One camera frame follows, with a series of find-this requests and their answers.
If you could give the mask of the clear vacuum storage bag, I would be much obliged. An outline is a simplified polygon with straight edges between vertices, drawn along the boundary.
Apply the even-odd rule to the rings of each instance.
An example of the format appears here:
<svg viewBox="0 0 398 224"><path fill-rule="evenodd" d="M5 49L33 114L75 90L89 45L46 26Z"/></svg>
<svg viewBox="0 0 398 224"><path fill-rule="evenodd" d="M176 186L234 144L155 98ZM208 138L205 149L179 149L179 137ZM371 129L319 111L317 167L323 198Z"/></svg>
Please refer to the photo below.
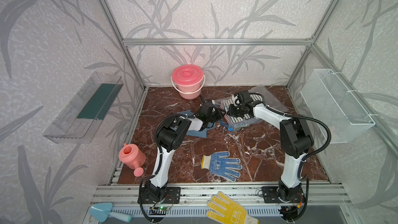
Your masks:
<svg viewBox="0 0 398 224"><path fill-rule="evenodd" d="M256 118L262 119L262 122L266 122L278 130L280 130L280 123L282 121L290 119L287 114L288 109L264 86L256 86L231 96L238 97L238 105L255 102L255 107L253 109L254 116ZM221 100L222 99L215 100L215 103L218 107L220 107Z"/></svg>

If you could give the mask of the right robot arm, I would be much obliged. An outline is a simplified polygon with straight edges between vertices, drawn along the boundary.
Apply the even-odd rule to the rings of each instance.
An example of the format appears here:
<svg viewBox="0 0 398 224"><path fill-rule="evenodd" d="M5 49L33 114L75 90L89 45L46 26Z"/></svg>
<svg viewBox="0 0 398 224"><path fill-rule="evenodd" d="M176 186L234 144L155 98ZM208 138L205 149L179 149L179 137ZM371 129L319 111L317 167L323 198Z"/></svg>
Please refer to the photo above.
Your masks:
<svg viewBox="0 0 398 224"><path fill-rule="evenodd" d="M331 143L332 134L329 127L322 121L302 115L291 115L276 110L266 104L265 98L259 93L245 90L235 95L230 104L228 114L232 117L244 118L250 116L259 118L280 132L280 145L285 152L285 165L278 182L277 195L282 202L290 202L302 192L302 169L304 162L325 150ZM322 126L326 131L326 141L318 149L310 152L314 138L307 124L312 121Z"/></svg>

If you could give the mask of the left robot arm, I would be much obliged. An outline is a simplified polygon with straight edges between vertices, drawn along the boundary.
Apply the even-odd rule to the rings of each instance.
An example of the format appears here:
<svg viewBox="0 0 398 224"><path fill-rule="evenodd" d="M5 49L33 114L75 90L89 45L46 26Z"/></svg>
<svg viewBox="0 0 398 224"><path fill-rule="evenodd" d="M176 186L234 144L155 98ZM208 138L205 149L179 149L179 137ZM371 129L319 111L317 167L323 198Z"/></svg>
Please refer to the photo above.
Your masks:
<svg viewBox="0 0 398 224"><path fill-rule="evenodd" d="M163 118L154 131L158 153L153 173L145 190L154 197L162 196L169 180L169 170L175 151L190 131L201 132L221 120L226 111L211 101L202 103L195 114L176 113Z"/></svg>

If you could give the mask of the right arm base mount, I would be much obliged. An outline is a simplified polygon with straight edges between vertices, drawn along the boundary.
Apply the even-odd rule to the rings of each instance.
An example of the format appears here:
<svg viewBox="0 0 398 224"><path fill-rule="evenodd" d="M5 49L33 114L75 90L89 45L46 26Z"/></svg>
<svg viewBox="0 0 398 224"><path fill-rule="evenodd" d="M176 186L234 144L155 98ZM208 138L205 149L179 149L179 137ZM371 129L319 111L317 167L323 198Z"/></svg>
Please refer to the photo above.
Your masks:
<svg viewBox="0 0 398 224"><path fill-rule="evenodd" d="M300 185L292 189L277 186L265 186L261 188L261 192L265 203L299 204L305 201L305 193Z"/></svg>

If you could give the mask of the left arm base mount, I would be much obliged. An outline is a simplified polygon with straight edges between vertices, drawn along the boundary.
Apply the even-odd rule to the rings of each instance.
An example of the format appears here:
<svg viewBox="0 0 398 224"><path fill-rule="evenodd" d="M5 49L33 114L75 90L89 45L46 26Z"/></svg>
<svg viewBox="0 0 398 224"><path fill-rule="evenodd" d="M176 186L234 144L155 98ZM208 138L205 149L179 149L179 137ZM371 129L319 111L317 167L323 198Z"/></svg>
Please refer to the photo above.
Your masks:
<svg viewBox="0 0 398 224"><path fill-rule="evenodd" d="M181 196L180 187L143 187L139 193L138 203L169 203L178 204Z"/></svg>

